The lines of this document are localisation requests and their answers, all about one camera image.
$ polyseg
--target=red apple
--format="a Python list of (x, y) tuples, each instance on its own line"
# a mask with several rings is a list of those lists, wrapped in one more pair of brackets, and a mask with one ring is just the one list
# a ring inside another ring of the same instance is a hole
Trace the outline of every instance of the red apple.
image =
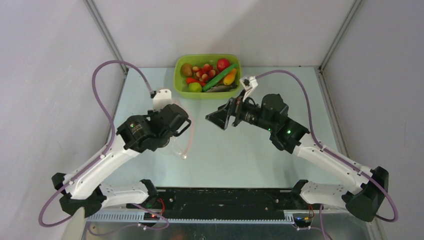
[(222, 72), (224, 69), (228, 68), (230, 66), (230, 61), (226, 58), (221, 58), (218, 60), (218, 63), (216, 64), (216, 68), (219, 72)]

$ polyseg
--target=metal bar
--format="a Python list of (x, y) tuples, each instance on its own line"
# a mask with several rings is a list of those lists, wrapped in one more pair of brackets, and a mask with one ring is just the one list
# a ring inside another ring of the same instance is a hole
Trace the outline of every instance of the metal bar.
[[(95, 24), (97, 25), (98, 29), (100, 30), (101, 35), (104, 38), (104, 41), (106, 42), (107, 46), (109, 47), (110, 51), (112, 52), (114, 58), (116, 60), (124, 60), (122, 58), (122, 55), (118, 49), (117, 44), (114, 41), (114, 38), (112, 37), (111, 33), (109, 32), (108, 27), (105, 24), (105, 21), (102, 18), (102, 15), (99, 12), (99, 9), (97, 8), (96, 4), (94, 3), (94, 0), (84, 0), (85, 5), (87, 6), (88, 11), (90, 12)], [(124, 74), (127, 74), (127, 67), (123, 64), (120, 64), (120, 67)]]
[[(142, 210), (100, 210), (87, 218), (87, 222), (115, 222), (115, 223), (155, 223), (157, 220), (144, 220)], [(220, 220), (220, 219), (174, 219), (168, 218), (170, 223), (184, 224), (293, 224), (293, 213), (284, 211), (284, 218), (279, 220)]]
[[(124, 86), (125, 86), (125, 82), (127, 81), (127, 76), (128, 75), (124, 73), (124, 76), (123, 76), (123, 79), (122, 79), (122, 84), (119, 88), (119, 94), (118, 94), (118, 97), (115, 101), (115, 105), (113, 106), (113, 114), (111, 114), (113, 120), (115, 120), (115, 116), (116, 116), (117, 111), (118, 111), (118, 106), (119, 106), (119, 103), (121, 101), (121, 96), (122, 96), (122, 92), (124, 91)], [(110, 137), (111, 137), (111, 131), (108, 130), (107, 133), (106, 133), (106, 136), (104, 137), (104, 144), (108, 143)]]
[(315, 70), (316, 77), (318, 78), (319, 88), (321, 89), (322, 97), (324, 98), (325, 108), (329, 116), (331, 128), (335, 137), (335, 143), (337, 144), (337, 149), (339, 152), (349, 158), (348, 149), (346, 147), (345, 138), (342, 133), (342, 128), (340, 126), (339, 118), (336, 114), (336, 108), (333, 104), (332, 98), (330, 96), (330, 91), (327, 86), (327, 83), (324, 79), (324, 76), (321, 74), (319, 69)]
[(321, 65), (319, 66), (319, 69), (321, 71), (323, 71), (326, 68), (326, 66), (329, 63), (330, 59), (332, 58), (337, 46), (339, 45), (340, 40), (345, 35), (346, 30), (348, 29), (349, 25), (352, 22), (352, 19), (357, 14), (358, 9), (360, 8), (360, 6), (362, 5), (363, 2), (364, 2), (364, 0), (355, 0), (355, 2), (353, 2), (352, 6), (349, 9), (349, 12), (347, 13), (346, 17), (344, 18), (344, 21), (343, 21), (340, 29), (338, 30), (337, 34), (335, 35), (335, 38), (332, 41), (330, 48), (328, 49), (327, 53), (325, 54), (325, 57), (322, 60)]
[[(341, 154), (350, 158), (349, 151), (345, 142), (345, 137), (340, 126), (339, 117), (337, 116), (337, 112), (330, 95), (330, 90), (326, 83), (326, 79), (321, 71), (322, 69), (320, 67), (315, 69), (316, 76), (318, 78), (318, 84), (321, 88), (321, 93), (324, 98), (325, 107), (327, 109), (328, 116), (330, 117), (330, 123), (333, 129), (333, 134), (336, 138), (337, 148)], [(371, 224), (372, 225), (368, 226), (368, 233), (370, 237), (372, 237), (372, 240), (387, 240), (386, 231), (383, 227), (382, 221), (380, 219), (375, 218)]]

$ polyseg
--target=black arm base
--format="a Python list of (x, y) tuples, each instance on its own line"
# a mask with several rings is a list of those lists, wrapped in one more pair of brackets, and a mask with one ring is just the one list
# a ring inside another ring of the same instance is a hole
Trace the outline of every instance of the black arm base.
[[(372, 172), (372, 179), (380, 184), (386, 192), (389, 189), (389, 173), (378, 166)], [(353, 195), (347, 192), (341, 198), (346, 203), (346, 209), (353, 216), (365, 222), (372, 222), (385, 198), (384, 194), (372, 183), (362, 184), (362, 190)]]
[[(64, 181), (64, 176), (64, 173), (58, 172), (51, 177), (51, 181), (53, 182), (56, 190), (59, 190), (63, 186), (62, 182)], [(85, 210), (84, 217), (90, 217), (102, 208), (102, 202), (106, 200), (106, 196), (102, 194), (100, 187), (96, 187), (92, 194), (84, 200), (71, 199), (71, 194), (66, 193), (65, 190), (61, 193), (63, 196), (59, 200), (60, 207), (65, 213), (71, 216), (73, 216), (79, 208), (83, 207)]]

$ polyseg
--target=red wire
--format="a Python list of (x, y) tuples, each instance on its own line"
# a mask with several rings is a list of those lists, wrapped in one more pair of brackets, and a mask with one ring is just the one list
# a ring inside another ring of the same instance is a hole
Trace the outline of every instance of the red wire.
[(162, 211), (159, 213), (160, 215), (162, 215), (165, 212), (165, 203), (162, 198), (159, 198), (157, 201), (162, 204)]
[(309, 216), (311, 215), (311, 211), (312, 211), (313, 215), (311, 216), (311, 218), (315, 217), (315, 212), (314, 212), (314, 208), (312, 207), (312, 204), (309, 204), (308, 209), (309, 209)]

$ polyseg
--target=yellow pepper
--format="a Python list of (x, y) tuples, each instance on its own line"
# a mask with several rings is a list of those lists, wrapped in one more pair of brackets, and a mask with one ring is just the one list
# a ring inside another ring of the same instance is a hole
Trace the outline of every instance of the yellow pepper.
[(224, 85), (226, 86), (231, 85), (236, 79), (236, 73), (237, 73), (237, 69), (233, 68), (222, 80)]

